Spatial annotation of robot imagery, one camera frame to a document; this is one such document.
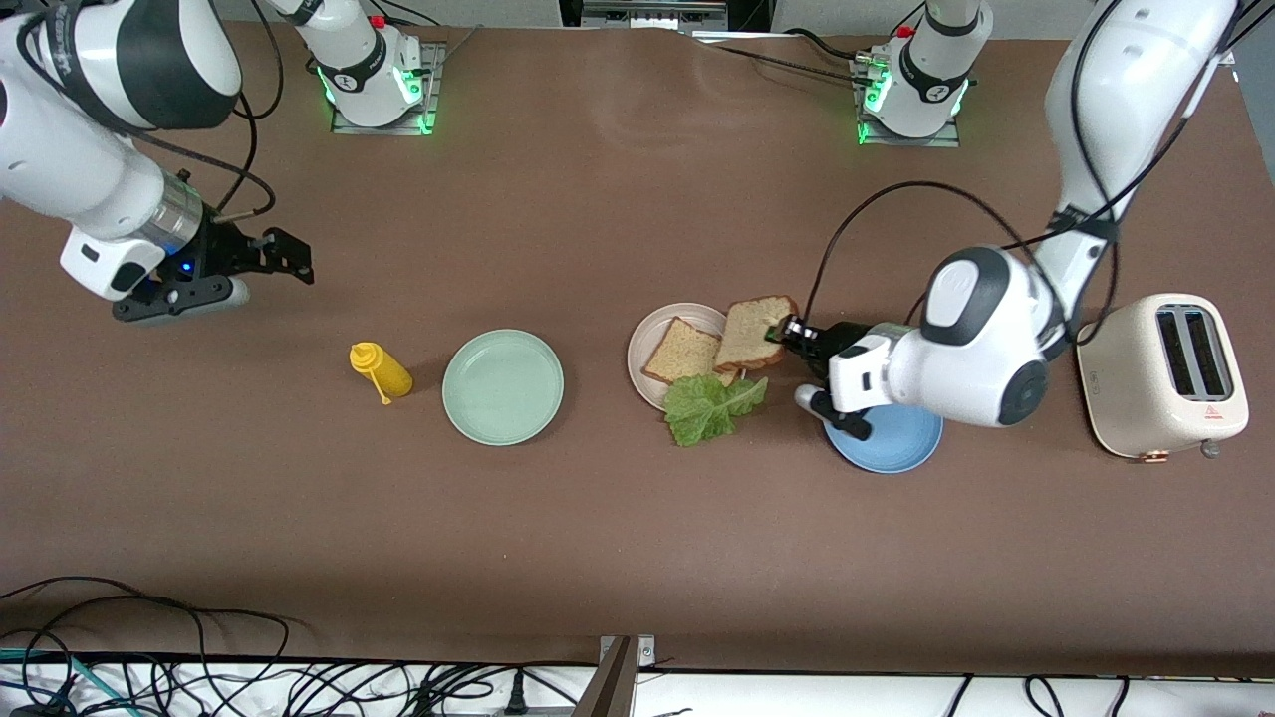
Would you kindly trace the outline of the brown bread slice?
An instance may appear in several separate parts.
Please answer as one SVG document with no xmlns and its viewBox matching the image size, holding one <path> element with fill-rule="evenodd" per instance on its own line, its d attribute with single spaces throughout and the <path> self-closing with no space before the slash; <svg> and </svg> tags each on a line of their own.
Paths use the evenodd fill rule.
<svg viewBox="0 0 1275 717">
<path fill-rule="evenodd" d="M 646 358 L 646 364 L 643 364 L 641 373 L 646 378 L 663 381 L 666 385 L 674 385 L 674 381 L 680 379 L 701 375 L 710 375 L 719 379 L 720 384 L 729 385 L 736 380 L 736 373 L 718 370 L 719 347 L 719 336 L 697 330 L 683 318 L 674 318 L 666 328 L 663 339 L 657 344 L 654 353 Z"/>
<path fill-rule="evenodd" d="M 725 328 L 720 332 L 714 370 L 764 370 L 779 364 L 784 355 L 783 346 L 769 341 L 768 333 L 782 327 L 784 319 L 797 310 L 796 301 L 784 295 L 733 302 L 727 313 Z"/>
</svg>

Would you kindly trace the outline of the green lettuce leaf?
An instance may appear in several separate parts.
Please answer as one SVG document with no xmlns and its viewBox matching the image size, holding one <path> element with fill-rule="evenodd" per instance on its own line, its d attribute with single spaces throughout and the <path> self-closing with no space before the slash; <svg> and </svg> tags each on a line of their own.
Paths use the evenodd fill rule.
<svg viewBox="0 0 1275 717">
<path fill-rule="evenodd" d="M 703 373 L 676 380 L 666 390 L 664 422 L 678 447 L 694 447 L 736 431 L 736 418 L 765 402 L 769 378 L 738 379 L 724 385 Z"/>
</svg>

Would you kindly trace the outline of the yellow mustard squeeze bottle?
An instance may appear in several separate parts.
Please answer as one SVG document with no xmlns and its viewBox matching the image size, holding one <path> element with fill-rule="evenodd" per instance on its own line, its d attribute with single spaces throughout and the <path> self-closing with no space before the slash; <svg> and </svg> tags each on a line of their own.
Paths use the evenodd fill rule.
<svg viewBox="0 0 1275 717">
<path fill-rule="evenodd" d="M 374 385 L 382 404 L 391 404 L 391 401 L 409 395 L 413 389 L 411 373 L 380 344 L 360 342 L 351 346 L 348 362 L 354 373 Z"/>
</svg>

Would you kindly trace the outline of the beige plate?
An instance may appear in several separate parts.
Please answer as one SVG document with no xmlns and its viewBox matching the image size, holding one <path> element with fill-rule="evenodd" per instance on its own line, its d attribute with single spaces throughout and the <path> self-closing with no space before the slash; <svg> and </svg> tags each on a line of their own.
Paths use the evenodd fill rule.
<svg viewBox="0 0 1275 717">
<path fill-rule="evenodd" d="M 650 358 L 652 353 L 654 353 L 657 344 L 663 339 L 666 328 L 669 327 L 669 323 L 674 318 L 683 318 L 685 322 L 696 327 L 697 330 L 713 333 L 714 336 L 719 336 L 719 338 L 720 332 L 724 330 L 727 324 L 727 318 L 723 314 L 717 313 L 710 306 L 694 302 L 666 305 L 638 323 L 638 329 L 632 332 L 632 339 L 629 341 L 629 352 L 626 353 L 629 376 L 638 394 L 643 395 L 643 399 L 657 410 L 663 408 L 666 390 L 669 390 L 669 385 L 646 378 L 646 375 L 643 375 L 641 369 L 643 364 L 646 364 L 646 358 Z M 734 373 L 736 380 L 745 375 L 742 371 Z"/>
</svg>

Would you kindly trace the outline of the blue plate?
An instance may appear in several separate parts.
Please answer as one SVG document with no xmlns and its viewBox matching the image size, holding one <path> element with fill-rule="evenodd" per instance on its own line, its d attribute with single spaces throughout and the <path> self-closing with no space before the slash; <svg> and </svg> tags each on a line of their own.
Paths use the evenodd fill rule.
<svg viewBox="0 0 1275 717">
<path fill-rule="evenodd" d="M 867 410 L 870 439 L 858 440 L 824 424 L 833 448 L 850 464 L 878 475 L 898 475 L 915 469 L 938 448 L 943 418 L 918 404 L 878 404 Z"/>
</svg>

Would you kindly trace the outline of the mint green plate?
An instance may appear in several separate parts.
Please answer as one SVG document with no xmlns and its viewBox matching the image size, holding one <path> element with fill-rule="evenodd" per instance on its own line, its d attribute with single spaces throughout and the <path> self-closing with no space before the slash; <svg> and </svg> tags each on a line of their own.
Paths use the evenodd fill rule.
<svg viewBox="0 0 1275 717">
<path fill-rule="evenodd" d="M 456 430 L 488 447 L 533 439 L 557 415 L 565 374 L 555 350 L 525 330 L 465 342 L 442 373 L 442 410 Z"/>
</svg>

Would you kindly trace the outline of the white toaster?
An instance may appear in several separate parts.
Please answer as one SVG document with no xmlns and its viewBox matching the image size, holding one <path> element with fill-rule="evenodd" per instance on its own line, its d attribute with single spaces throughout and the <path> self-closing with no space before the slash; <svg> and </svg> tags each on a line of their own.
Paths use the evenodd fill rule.
<svg viewBox="0 0 1275 717">
<path fill-rule="evenodd" d="M 1193 449 L 1215 458 L 1250 424 L 1234 346 L 1210 300 L 1150 295 L 1084 327 L 1081 339 L 1088 418 L 1108 453 L 1139 463 Z"/>
</svg>

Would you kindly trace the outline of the black equipment rack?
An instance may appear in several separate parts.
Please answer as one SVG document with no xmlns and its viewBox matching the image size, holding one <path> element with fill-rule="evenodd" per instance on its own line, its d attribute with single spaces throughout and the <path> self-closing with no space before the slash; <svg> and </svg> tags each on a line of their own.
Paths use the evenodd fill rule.
<svg viewBox="0 0 1275 717">
<path fill-rule="evenodd" d="M 556 0 L 566 27 L 768 32 L 775 0 Z"/>
</svg>

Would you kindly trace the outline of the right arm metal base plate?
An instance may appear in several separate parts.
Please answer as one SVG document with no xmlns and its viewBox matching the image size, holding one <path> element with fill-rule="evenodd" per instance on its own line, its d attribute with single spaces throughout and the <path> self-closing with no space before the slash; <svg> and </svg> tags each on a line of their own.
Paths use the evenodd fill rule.
<svg viewBox="0 0 1275 717">
<path fill-rule="evenodd" d="M 402 85 L 417 100 L 397 122 L 380 128 L 354 125 L 332 105 L 332 134 L 344 135 L 388 135 L 388 137 L 430 137 L 437 122 L 440 91 L 442 85 L 442 64 L 448 56 L 446 42 L 426 42 L 419 50 L 419 70 L 414 77 L 403 77 Z"/>
</svg>

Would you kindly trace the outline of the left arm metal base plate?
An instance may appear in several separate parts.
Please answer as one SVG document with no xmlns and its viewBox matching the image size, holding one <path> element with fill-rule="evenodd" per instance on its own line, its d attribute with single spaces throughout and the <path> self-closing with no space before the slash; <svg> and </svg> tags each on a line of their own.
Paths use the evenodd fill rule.
<svg viewBox="0 0 1275 717">
<path fill-rule="evenodd" d="M 892 130 L 884 122 L 884 117 L 898 120 L 898 114 L 887 114 L 891 110 L 892 88 L 900 83 L 892 80 L 892 71 L 889 69 L 887 55 L 857 54 L 850 63 L 852 78 L 856 85 L 856 128 L 858 144 L 878 145 L 929 145 L 929 148 L 958 148 L 960 145 L 958 114 L 961 110 L 961 100 L 968 91 L 968 82 L 961 85 L 955 100 L 938 105 L 943 108 L 943 126 L 937 131 L 924 137 L 912 137 Z"/>
</svg>

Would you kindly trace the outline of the aluminium profile post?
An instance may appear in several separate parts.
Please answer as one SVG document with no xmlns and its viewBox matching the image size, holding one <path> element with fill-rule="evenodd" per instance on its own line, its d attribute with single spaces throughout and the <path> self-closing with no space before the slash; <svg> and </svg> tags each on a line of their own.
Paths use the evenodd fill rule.
<svg viewBox="0 0 1275 717">
<path fill-rule="evenodd" d="M 571 717 L 632 717 L 638 672 L 654 662 L 654 635 L 602 637 L 601 663 Z"/>
</svg>

